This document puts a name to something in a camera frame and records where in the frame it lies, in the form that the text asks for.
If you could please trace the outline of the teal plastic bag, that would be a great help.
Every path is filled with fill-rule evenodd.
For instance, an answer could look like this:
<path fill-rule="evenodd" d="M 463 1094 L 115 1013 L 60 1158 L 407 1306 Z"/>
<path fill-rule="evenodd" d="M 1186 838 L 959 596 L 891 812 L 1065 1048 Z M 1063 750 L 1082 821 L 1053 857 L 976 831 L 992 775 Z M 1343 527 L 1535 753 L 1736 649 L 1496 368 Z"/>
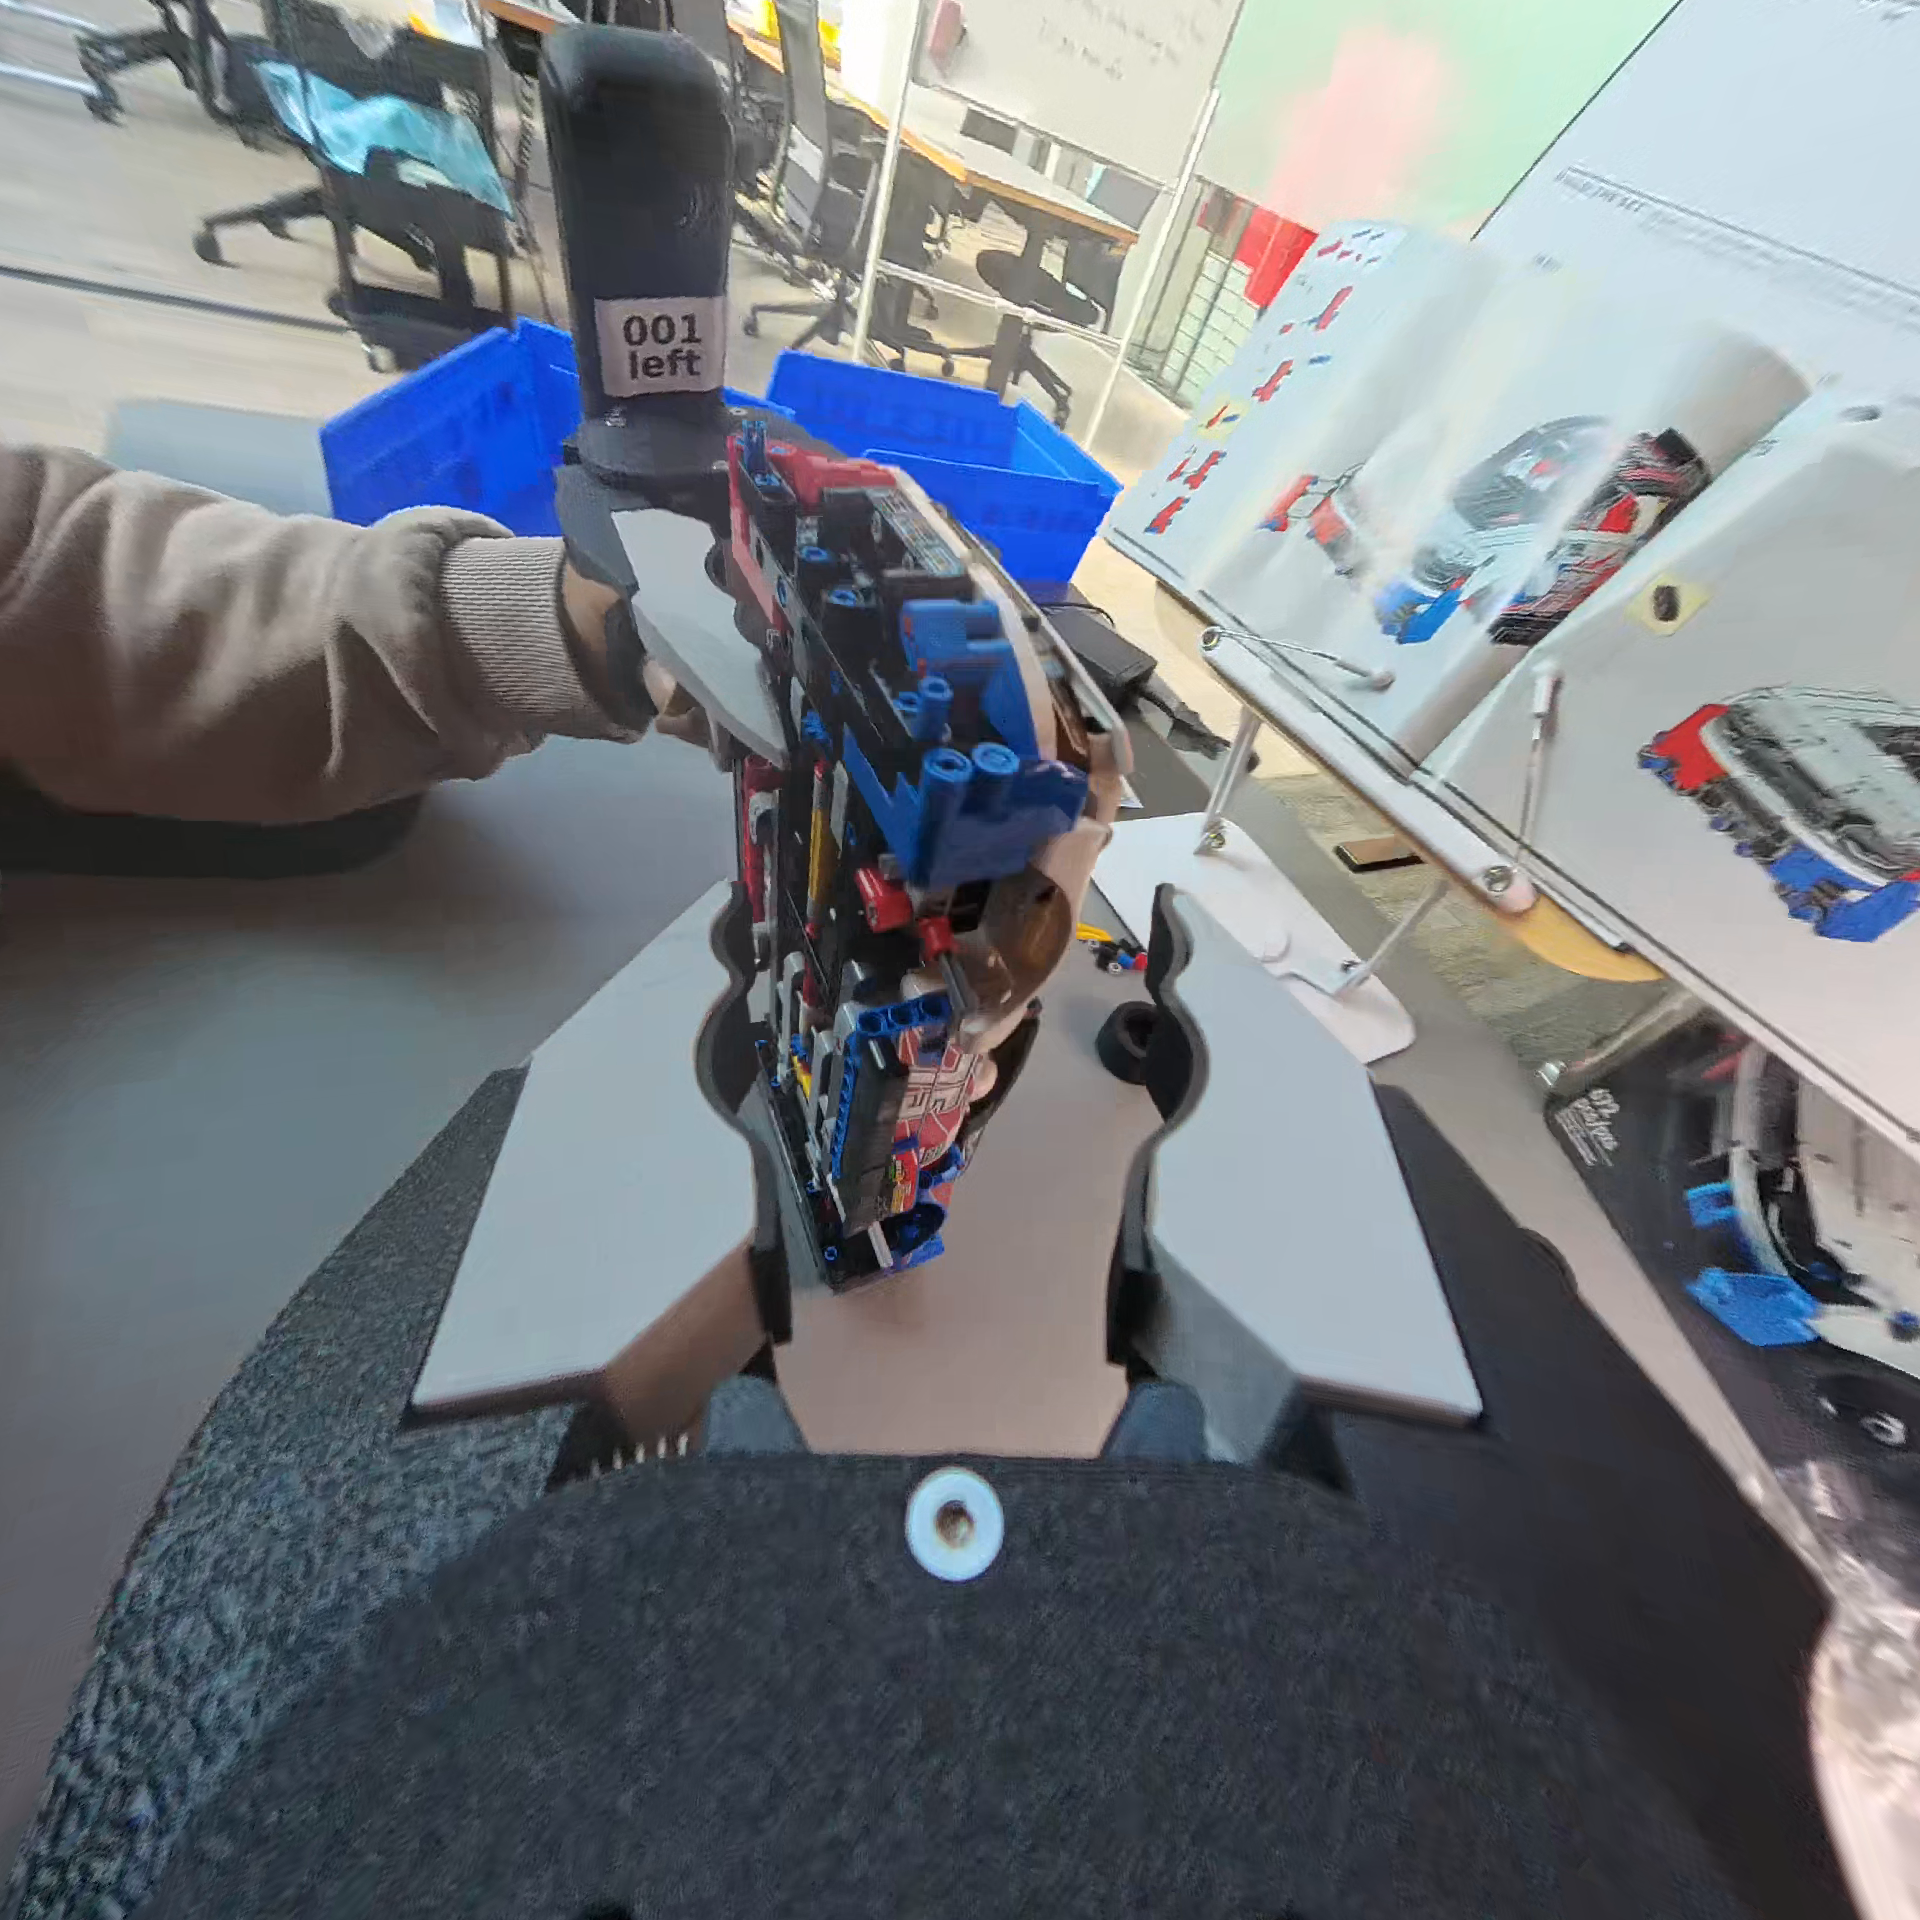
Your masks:
<path fill-rule="evenodd" d="M 512 212 L 489 143 L 468 116 L 392 94 L 352 96 L 280 60 L 256 64 L 255 72 L 280 128 L 337 170 L 371 175 L 371 160 L 387 152 L 407 182 L 449 184 L 468 201 Z"/>

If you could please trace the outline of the wooden background table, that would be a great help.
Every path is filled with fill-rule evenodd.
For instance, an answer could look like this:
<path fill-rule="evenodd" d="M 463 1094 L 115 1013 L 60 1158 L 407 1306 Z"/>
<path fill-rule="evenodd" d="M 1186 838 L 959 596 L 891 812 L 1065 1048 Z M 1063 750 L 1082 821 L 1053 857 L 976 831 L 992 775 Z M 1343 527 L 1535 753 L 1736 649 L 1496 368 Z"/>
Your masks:
<path fill-rule="evenodd" d="M 736 50 L 752 61 L 752 72 L 777 78 L 784 72 L 784 56 L 773 4 L 748 2 L 725 4 L 728 31 Z M 832 61 L 826 64 L 827 114 L 834 132 L 858 132 L 879 140 L 881 148 L 891 125 L 891 108 L 855 96 Z M 1049 226 L 1090 233 L 1115 249 L 1132 252 L 1138 245 L 1138 228 L 1115 220 L 1090 199 L 1051 180 L 1035 162 L 997 148 L 985 135 L 968 132 L 965 122 L 973 110 L 953 96 L 914 81 L 907 88 L 904 110 L 904 152 L 922 157 L 938 175 L 955 190 L 994 201 L 1012 212 L 1034 212 Z"/>

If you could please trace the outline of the black rubber tyre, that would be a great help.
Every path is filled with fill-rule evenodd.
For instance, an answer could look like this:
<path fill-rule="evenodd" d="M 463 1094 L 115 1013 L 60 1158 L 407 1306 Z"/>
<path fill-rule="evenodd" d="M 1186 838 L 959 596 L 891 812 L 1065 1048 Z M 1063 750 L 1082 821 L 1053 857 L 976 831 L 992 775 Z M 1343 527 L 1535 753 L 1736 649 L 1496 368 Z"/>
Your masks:
<path fill-rule="evenodd" d="M 1112 1008 L 1096 1033 L 1096 1056 L 1114 1079 L 1133 1088 L 1178 1088 L 1189 1070 L 1178 1020 L 1148 998 Z"/>

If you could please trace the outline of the printed car model box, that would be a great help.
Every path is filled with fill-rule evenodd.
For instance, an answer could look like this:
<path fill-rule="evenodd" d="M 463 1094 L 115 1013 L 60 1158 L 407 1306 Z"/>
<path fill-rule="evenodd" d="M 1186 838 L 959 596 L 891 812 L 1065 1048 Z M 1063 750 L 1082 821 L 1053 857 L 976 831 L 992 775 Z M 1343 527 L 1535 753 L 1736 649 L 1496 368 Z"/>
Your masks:
<path fill-rule="evenodd" d="M 1712 1016 L 1544 1116 L 1759 1447 L 1914 1504 L 1916 1148 Z"/>

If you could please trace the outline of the black power adapter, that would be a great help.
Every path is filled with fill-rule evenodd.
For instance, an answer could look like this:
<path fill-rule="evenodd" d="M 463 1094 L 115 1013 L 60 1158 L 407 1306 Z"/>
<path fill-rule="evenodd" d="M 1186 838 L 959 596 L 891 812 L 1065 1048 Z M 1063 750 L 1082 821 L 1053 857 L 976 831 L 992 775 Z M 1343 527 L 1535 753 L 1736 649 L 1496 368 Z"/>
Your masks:
<path fill-rule="evenodd" d="M 1162 669 L 1159 660 L 1129 639 L 1104 607 L 1071 591 L 1065 598 L 1041 601 L 1041 612 L 1114 709 L 1127 712 L 1143 704 Z"/>

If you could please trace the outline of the stack of red crates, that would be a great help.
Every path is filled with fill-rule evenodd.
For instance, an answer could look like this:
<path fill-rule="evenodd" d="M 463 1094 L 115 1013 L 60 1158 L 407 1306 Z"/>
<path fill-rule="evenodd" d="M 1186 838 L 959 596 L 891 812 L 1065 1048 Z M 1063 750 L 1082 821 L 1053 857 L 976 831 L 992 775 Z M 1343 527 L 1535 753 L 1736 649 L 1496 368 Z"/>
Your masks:
<path fill-rule="evenodd" d="M 1314 240 L 1311 226 L 1220 184 L 1203 205 L 1208 247 L 1189 298 L 1184 388 L 1195 398 L 1247 344 L 1259 316 Z"/>

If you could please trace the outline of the red brick connector piece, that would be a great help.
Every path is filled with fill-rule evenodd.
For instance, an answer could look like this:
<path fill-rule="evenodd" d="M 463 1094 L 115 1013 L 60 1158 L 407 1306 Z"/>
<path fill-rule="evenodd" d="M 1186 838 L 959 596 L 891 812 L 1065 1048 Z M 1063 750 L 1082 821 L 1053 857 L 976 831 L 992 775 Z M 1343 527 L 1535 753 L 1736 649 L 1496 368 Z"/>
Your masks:
<path fill-rule="evenodd" d="M 893 490 L 897 468 L 855 458 L 803 439 L 783 439 L 761 418 L 736 428 L 728 442 L 729 482 L 743 512 L 818 516 L 829 490 Z"/>

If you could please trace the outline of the open instruction booklet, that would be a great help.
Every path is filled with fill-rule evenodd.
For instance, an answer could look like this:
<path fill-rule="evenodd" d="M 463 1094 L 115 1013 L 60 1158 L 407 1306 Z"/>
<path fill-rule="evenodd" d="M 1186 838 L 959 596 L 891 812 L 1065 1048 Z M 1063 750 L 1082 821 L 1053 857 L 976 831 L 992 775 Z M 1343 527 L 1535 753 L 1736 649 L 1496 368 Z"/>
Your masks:
<path fill-rule="evenodd" d="M 1916 4 L 1675 4 L 1325 226 L 1106 540 L 1484 906 L 1916 1141 Z"/>

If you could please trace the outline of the person's left forearm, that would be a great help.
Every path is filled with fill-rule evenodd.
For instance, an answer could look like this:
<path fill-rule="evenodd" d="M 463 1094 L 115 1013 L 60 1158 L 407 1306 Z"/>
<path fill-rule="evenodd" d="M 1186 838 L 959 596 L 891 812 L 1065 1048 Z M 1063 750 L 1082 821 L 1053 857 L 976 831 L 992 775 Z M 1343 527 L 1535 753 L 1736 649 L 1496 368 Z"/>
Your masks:
<path fill-rule="evenodd" d="M 309 825 L 653 718 L 631 615 L 562 540 L 5 445 L 3 762 L 58 804 Z"/>

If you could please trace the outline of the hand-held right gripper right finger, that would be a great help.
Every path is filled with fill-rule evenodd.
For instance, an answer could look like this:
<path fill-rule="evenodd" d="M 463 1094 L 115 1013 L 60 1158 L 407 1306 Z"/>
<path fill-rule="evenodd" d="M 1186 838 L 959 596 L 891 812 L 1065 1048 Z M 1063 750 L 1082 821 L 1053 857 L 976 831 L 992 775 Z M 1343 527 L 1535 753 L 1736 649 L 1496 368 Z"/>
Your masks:
<path fill-rule="evenodd" d="M 1377 1080 L 1197 896 L 1162 884 L 1112 1354 L 1203 1455 L 1277 1461 L 1313 1413 L 1472 1430 L 1484 1396 Z"/>

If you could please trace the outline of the white wall board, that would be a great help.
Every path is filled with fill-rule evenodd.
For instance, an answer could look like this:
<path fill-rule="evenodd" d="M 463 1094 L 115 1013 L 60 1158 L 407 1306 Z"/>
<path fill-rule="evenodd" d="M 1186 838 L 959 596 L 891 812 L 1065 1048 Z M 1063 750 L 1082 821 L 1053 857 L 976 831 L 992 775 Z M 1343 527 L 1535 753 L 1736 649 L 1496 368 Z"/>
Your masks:
<path fill-rule="evenodd" d="M 920 76 L 1003 121 L 1170 182 L 1242 2 L 931 4 Z"/>

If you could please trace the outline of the blue plastic bin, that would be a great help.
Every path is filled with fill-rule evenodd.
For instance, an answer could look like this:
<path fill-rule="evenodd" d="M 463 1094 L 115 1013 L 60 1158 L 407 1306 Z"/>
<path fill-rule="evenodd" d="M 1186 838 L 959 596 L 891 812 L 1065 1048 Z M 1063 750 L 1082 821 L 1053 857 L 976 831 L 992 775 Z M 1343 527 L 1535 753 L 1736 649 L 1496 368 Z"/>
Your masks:
<path fill-rule="evenodd" d="M 331 513 L 368 525 L 453 508 L 517 536 L 557 536 L 555 473 L 581 421 L 569 333 L 535 319 L 497 327 L 324 421 Z"/>
<path fill-rule="evenodd" d="M 1026 399 L 779 351 L 767 385 L 816 440 L 911 473 L 1021 584 L 1068 584 L 1120 482 Z"/>

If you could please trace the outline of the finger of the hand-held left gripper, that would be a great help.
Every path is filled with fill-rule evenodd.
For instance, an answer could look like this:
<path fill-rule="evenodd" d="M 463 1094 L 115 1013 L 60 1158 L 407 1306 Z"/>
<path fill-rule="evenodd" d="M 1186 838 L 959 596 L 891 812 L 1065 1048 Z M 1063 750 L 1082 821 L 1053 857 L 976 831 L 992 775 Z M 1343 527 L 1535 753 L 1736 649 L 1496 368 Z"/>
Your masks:
<path fill-rule="evenodd" d="M 634 573 L 634 626 L 651 663 L 707 714 L 711 756 L 784 769 L 792 748 L 761 649 L 736 626 L 736 598 L 709 575 L 711 527 L 663 509 L 612 513 Z"/>
<path fill-rule="evenodd" d="M 1123 712 L 1098 677 L 1089 672 L 1056 618 L 1065 607 L 1090 607 L 1090 601 L 1068 578 L 1039 575 L 1026 580 L 1015 575 L 1003 565 L 1000 549 L 965 525 L 955 527 L 955 541 L 980 590 L 1002 609 L 1002 626 L 1015 644 L 1034 698 L 1041 696 L 1039 688 L 1071 685 L 1072 706 L 1089 732 L 1123 736 L 1127 726 Z"/>

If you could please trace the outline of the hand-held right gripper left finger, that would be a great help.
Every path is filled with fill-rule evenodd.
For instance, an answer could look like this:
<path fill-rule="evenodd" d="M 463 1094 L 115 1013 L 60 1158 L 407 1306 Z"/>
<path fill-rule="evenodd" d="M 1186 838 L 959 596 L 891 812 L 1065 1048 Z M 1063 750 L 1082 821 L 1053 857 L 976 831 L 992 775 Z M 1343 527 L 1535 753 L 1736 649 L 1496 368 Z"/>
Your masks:
<path fill-rule="evenodd" d="M 784 1174 L 748 1125 L 752 921 L 714 884 L 530 1056 L 410 1413 L 595 1406 L 636 1447 L 792 1336 Z"/>

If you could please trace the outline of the person's left hand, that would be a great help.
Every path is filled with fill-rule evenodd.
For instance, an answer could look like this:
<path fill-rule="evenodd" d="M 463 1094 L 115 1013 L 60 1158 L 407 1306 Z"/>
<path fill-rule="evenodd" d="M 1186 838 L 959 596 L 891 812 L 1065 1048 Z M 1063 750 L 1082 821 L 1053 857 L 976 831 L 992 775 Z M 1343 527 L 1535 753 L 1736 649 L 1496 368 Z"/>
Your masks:
<path fill-rule="evenodd" d="M 564 560 L 557 612 L 576 677 L 618 736 L 657 732 L 700 750 L 714 742 L 707 711 L 644 650 L 629 593 Z"/>

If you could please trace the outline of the black office chair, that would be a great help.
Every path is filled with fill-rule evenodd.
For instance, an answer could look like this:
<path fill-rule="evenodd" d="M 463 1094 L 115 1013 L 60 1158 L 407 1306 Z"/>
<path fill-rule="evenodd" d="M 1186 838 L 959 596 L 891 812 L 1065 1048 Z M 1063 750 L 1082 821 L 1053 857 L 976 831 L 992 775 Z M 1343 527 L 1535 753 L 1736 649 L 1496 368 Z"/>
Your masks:
<path fill-rule="evenodd" d="M 3 870 L 96 880 L 305 880 L 354 873 L 394 852 L 424 798 L 322 823 L 189 823 L 83 812 L 3 775 Z"/>
<path fill-rule="evenodd" d="M 412 369 L 515 324 L 519 209 L 499 154 L 492 31 L 480 7 L 271 2 L 260 4 L 260 21 L 265 44 L 250 72 L 271 132 L 301 152 L 311 182 L 211 212 L 194 230 L 197 258 L 221 268 L 225 236 L 234 228 L 288 238 L 295 224 L 322 224 L 333 258 L 328 309 L 378 369 Z M 371 160 L 371 175 L 315 160 L 281 129 L 255 72 L 265 60 L 295 64 L 352 96 L 392 94 L 468 116 L 512 212 L 501 215 L 443 182 L 407 182 L 387 152 Z"/>
<path fill-rule="evenodd" d="M 748 306 L 740 330 L 754 340 L 769 317 L 808 319 L 794 342 L 801 351 L 850 337 L 873 240 L 884 141 L 861 110 L 829 96 L 820 4 L 776 2 L 773 8 L 783 122 L 770 199 L 763 215 L 759 204 L 752 208 L 749 226 L 779 264 L 805 278 L 808 297 Z M 904 136 L 884 209 L 883 263 L 923 271 L 945 249 L 955 205 L 959 180 Z M 891 354 L 897 369 L 911 369 L 911 361 L 922 356 L 940 364 L 940 376 L 953 376 L 953 350 L 916 321 L 916 298 L 940 317 L 938 302 L 914 281 L 883 276 L 871 309 L 871 346 L 881 359 Z"/>
<path fill-rule="evenodd" d="M 1047 321 L 1096 328 L 1104 309 L 1077 293 L 1065 278 L 1045 270 L 1041 258 L 1026 258 L 1005 247 L 985 247 L 973 261 L 985 288 L 1003 302 L 1032 309 Z M 943 364 L 948 376 L 961 361 L 983 361 L 989 368 L 1005 361 L 1005 381 L 994 391 L 1005 394 L 1020 378 L 1029 376 L 1047 398 L 1051 423 L 1068 430 L 1072 418 L 1072 384 L 1053 372 L 1041 356 L 1043 328 L 1034 321 L 1002 317 L 994 342 L 945 346 Z"/>

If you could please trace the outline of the clear plastic bag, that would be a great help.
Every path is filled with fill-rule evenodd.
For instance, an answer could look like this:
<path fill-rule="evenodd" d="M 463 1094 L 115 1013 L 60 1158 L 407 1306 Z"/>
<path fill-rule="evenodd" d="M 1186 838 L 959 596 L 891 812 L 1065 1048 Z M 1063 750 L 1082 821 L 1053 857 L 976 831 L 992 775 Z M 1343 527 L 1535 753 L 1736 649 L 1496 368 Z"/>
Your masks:
<path fill-rule="evenodd" d="M 1916 1918 L 1916 1510 L 1832 1461 L 1736 1478 L 1827 1602 L 1809 1679 L 1809 1743 L 1842 1879 L 1863 1918 Z"/>

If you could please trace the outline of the brick-built race car model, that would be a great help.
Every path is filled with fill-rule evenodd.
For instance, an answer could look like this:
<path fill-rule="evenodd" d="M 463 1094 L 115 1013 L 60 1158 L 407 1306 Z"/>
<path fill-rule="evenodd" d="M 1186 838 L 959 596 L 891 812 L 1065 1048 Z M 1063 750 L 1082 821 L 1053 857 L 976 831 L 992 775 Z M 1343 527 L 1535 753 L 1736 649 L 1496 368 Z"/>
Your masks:
<path fill-rule="evenodd" d="M 945 1250 L 1132 772 L 1071 685 L 1034 698 L 961 522 L 897 473 L 818 516 L 743 512 L 729 485 L 728 583 L 792 748 L 736 772 L 752 1033 L 834 1290 Z"/>

